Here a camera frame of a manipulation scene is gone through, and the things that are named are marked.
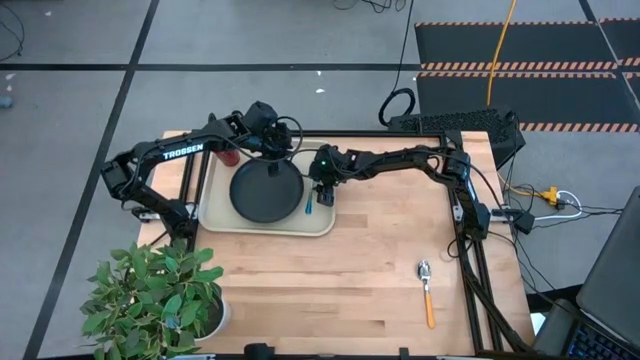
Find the white cable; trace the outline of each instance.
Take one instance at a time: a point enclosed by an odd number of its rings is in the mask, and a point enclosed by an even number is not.
[[[537,217],[536,221],[540,221],[540,220],[553,220],[553,219],[573,219],[573,218],[577,218],[578,216],[582,215],[582,204],[580,204],[580,200],[578,200],[578,197],[573,195],[572,193],[566,191],[566,190],[560,190],[558,191],[558,195],[560,194],[567,194],[569,196],[571,196],[577,203],[578,205],[578,212],[576,214],[573,215],[551,215],[551,216],[542,216],[542,217]]]

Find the beige tray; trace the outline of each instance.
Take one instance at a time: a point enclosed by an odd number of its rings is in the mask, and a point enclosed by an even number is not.
[[[297,146],[298,140],[292,141]],[[326,144],[325,141],[304,140],[302,149],[317,149]],[[315,152],[307,151],[296,155],[293,163],[302,174],[307,174]],[[229,198],[229,185],[236,170],[249,158],[240,154],[240,162],[228,167],[211,156],[207,177],[200,198],[198,218],[200,224],[209,231],[239,232],[254,234],[277,234],[292,236],[321,236],[329,232],[336,220],[335,207],[320,205],[316,202],[316,194],[312,194],[312,213],[305,214],[305,207],[311,191],[312,181],[304,180],[304,192],[298,207],[285,219],[270,224],[259,224],[249,221],[236,212]]]

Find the red cup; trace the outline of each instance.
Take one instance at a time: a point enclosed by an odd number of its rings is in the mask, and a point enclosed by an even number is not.
[[[240,162],[240,152],[238,150],[214,151],[214,153],[223,164],[229,167],[236,166]]]

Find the wooden table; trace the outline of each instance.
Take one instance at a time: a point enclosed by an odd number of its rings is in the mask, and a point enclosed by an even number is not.
[[[463,139],[473,164],[499,189],[486,133],[463,133]],[[437,145],[418,138],[326,140],[341,150]],[[159,165],[152,187],[177,198],[183,168],[184,158]],[[195,193],[196,177],[190,194]],[[481,201],[495,208],[475,173],[473,183]],[[400,347],[408,347],[412,355],[473,354],[460,267],[446,254],[454,231],[445,187],[407,170],[352,181],[336,191],[336,223],[322,237],[198,231],[196,247],[215,251],[208,265],[225,269],[219,284],[233,311],[219,336],[198,344],[202,351],[242,353],[248,343],[265,342],[281,354],[397,355]],[[162,231],[159,222],[143,224],[138,243],[148,243]],[[510,238],[506,225],[492,224],[491,231]],[[484,249],[496,305],[531,344],[533,329],[514,249],[493,235]],[[421,259],[430,262],[433,272],[433,330],[425,321],[422,283],[416,277]],[[489,349],[486,315],[477,303]]]

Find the laptop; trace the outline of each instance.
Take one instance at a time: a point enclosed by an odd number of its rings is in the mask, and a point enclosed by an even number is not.
[[[553,305],[533,347],[548,355],[640,360],[640,186],[616,222],[576,302]]]

